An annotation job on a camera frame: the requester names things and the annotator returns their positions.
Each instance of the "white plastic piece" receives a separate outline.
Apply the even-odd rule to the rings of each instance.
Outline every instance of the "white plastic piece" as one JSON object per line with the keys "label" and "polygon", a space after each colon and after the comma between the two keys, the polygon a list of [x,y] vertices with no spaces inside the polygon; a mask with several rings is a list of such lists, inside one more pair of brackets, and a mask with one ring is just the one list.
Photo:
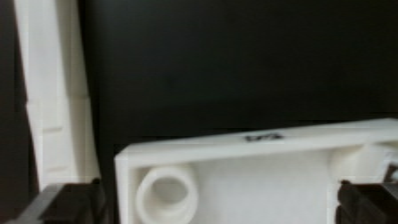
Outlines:
{"label": "white plastic piece", "polygon": [[77,0],[15,0],[39,188],[100,177]]}
{"label": "white plastic piece", "polygon": [[198,176],[190,224],[333,224],[340,181],[382,182],[397,142],[398,121],[379,119],[130,145],[116,157],[121,224],[146,224],[148,169],[180,164]]}
{"label": "white plastic piece", "polygon": [[[178,201],[166,201],[155,192],[155,182],[174,179],[185,189],[187,195]],[[198,209],[198,186],[192,169],[187,165],[151,168],[137,190],[137,212],[144,224],[189,224]]]}

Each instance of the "black background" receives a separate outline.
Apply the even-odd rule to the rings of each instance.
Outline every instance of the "black background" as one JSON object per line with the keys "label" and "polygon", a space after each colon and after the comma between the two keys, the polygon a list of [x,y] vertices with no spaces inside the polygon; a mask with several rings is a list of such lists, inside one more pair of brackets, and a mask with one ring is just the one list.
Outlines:
{"label": "black background", "polygon": [[38,193],[13,1],[0,0],[0,223]]}
{"label": "black background", "polygon": [[[112,205],[127,144],[397,117],[398,1],[80,0],[80,6]],[[36,192],[15,35],[0,0],[0,218]]]}

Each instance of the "white plastic part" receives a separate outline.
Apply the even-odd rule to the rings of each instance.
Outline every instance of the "white plastic part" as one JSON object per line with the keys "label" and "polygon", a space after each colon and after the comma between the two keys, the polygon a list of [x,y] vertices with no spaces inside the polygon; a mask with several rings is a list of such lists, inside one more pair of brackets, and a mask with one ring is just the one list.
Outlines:
{"label": "white plastic part", "polygon": [[[164,200],[155,192],[155,183],[174,179],[187,190],[187,195],[176,201]],[[166,185],[173,190],[182,190],[174,185]],[[151,168],[137,190],[137,212],[146,224],[189,224],[198,209],[198,185],[190,167],[187,165],[160,166]]]}
{"label": "white plastic part", "polygon": [[15,0],[39,188],[100,177],[77,0]]}
{"label": "white plastic part", "polygon": [[180,164],[198,177],[190,224],[334,224],[340,181],[382,182],[397,143],[398,121],[381,119],[130,145],[116,157],[121,224],[148,223],[148,170]]}

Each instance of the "dark surface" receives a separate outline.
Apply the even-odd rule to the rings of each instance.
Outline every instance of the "dark surface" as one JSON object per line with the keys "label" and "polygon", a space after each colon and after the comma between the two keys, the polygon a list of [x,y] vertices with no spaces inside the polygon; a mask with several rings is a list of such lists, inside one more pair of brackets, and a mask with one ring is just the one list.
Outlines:
{"label": "dark surface", "polygon": [[111,201],[128,143],[397,117],[398,1],[80,2]]}
{"label": "dark surface", "polygon": [[338,193],[336,224],[398,223],[398,184],[343,183]]}
{"label": "dark surface", "polygon": [[20,217],[7,224],[109,224],[100,180],[91,184],[50,185]]}
{"label": "dark surface", "polygon": [[0,223],[38,192],[13,1],[0,0]]}

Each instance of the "hole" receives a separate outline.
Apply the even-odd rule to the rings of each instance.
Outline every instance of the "hole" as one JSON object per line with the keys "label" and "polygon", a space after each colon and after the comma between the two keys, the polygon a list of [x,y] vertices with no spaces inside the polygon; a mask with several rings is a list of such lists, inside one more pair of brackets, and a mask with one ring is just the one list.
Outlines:
{"label": "hole", "polygon": [[189,194],[182,181],[174,178],[158,179],[153,183],[153,194],[164,203],[182,202]]}

